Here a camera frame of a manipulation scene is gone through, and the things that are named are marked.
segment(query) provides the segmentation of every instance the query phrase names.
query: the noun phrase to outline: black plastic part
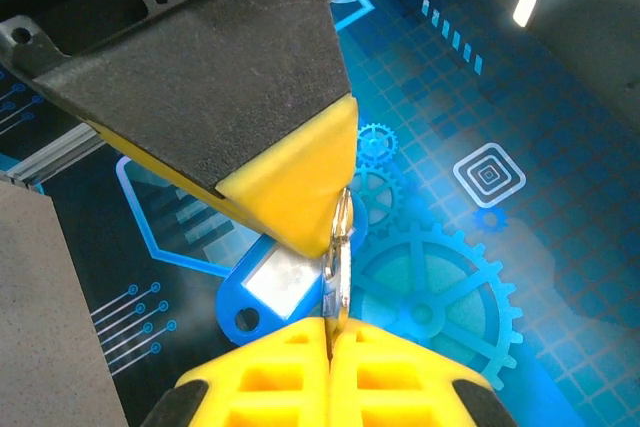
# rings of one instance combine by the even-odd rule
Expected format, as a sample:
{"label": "black plastic part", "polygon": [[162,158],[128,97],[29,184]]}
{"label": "black plastic part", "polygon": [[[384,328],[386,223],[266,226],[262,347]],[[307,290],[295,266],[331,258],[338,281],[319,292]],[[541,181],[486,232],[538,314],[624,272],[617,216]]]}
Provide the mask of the black plastic part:
{"label": "black plastic part", "polygon": [[205,381],[193,380],[168,390],[141,427],[189,427],[208,388]]}
{"label": "black plastic part", "polygon": [[453,388],[478,427],[517,427],[493,391],[469,380],[455,380]]}
{"label": "black plastic part", "polygon": [[34,83],[210,192],[350,91],[327,0],[190,0]]}
{"label": "black plastic part", "polygon": [[640,0],[538,0],[530,30],[640,133]]}

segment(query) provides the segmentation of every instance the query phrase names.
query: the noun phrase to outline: blue table surface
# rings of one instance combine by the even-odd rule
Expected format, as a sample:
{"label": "blue table surface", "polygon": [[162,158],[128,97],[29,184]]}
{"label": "blue table surface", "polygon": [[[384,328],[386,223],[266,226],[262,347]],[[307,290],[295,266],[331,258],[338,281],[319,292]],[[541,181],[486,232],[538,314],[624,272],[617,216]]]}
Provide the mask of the blue table surface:
{"label": "blue table surface", "polygon": [[[369,215],[352,314],[482,372],[519,425],[638,425],[637,134],[493,0],[331,9],[360,106],[352,188]],[[2,74],[5,102],[27,96],[22,112],[39,108],[13,85]],[[38,120],[5,121],[9,107],[0,128]],[[15,162],[0,155],[0,169]],[[124,270],[103,295],[105,280],[71,249],[117,381],[177,356],[160,341],[184,331],[174,317],[196,308],[172,310],[159,272],[197,282],[206,272],[215,290],[258,235],[127,159],[107,164],[91,175],[117,176],[123,190],[109,195],[124,194],[153,261],[144,273]],[[81,203],[88,187],[75,182]],[[73,207],[58,208],[64,218]],[[132,235],[118,215],[95,227],[111,245]],[[138,394],[116,383],[127,410]]]}

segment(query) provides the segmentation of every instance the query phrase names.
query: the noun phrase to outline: gray foam block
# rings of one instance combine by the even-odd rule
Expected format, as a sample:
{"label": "gray foam block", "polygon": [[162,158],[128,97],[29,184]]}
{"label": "gray foam block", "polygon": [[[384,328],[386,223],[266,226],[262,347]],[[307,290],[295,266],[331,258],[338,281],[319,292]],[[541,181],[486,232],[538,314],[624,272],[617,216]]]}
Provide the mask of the gray foam block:
{"label": "gray foam block", "polygon": [[35,82],[209,191],[350,91],[326,0],[192,0]]}
{"label": "gray foam block", "polygon": [[51,199],[0,181],[0,425],[127,425]]}

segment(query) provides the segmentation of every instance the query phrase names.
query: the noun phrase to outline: metal key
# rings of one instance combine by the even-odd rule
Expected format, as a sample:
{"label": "metal key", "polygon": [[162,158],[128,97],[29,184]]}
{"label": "metal key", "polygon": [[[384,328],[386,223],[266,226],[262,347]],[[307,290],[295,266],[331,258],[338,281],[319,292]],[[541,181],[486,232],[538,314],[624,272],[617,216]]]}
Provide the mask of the metal key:
{"label": "metal key", "polygon": [[[353,225],[347,232],[350,209]],[[338,319],[342,319],[340,325],[344,326],[351,280],[350,265],[344,267],[344,264],[350,263],[351,255],[362,245],[367,222],[362,200],[344,191],[339,196],[332,229],[328,232],[332,248],[323,257],[304,258],[262,235],[218,289],[216,317],[224,334],[237,345],[247,344],[306,315],[319,315],[320,312],[314,313],[318,300],[323,315],[335,319],[334,327],[341,329]],[[333,294],[325,288],[325,279]],[[238,321],[248,312],[252,313],[248,325],[240,325],[242,322]]]}
{"label": "metal key", "polygon": [[344,330],[351,304],[351,242],[349,240],[351,191],[343,189],[331,226],[331,241],[323,271],[322,316],[327,331],[329,355]]}

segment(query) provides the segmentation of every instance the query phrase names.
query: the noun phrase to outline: gear icon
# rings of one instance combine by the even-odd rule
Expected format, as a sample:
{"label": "gear icon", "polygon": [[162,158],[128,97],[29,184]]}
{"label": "gear icon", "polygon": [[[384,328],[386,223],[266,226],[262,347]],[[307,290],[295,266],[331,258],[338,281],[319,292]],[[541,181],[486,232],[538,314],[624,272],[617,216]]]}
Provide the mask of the gear icon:
{"label": "gear icon", "polygon": [[379,167],[359,167],[351,189],[367,208],[369,232],[383,232],[393,224],[402,202],[402,191],[391,174]]}
{"label": "gear icon", "polygon": [[391,160],[398,150],[398,138],[386,125],[368,124],[358,131],[358,161],[376,167]]}
{"label": "gear icon", "polygon": [[500,390],[500,370],[516,366],[509,348],[522,343],[513,330],[522,310],[509,303],[515,286],[500,280],[502,264],[489,263],[484,251],[440,224],[391,228],[354,257],[352,312],[468,365]]}
{"label": "gear icon", "polygon": [[498,234],[509,225],[507,223],[507,214],[500,207],[478,209],[473,213],[473,220],[478,229],[489,234]]}

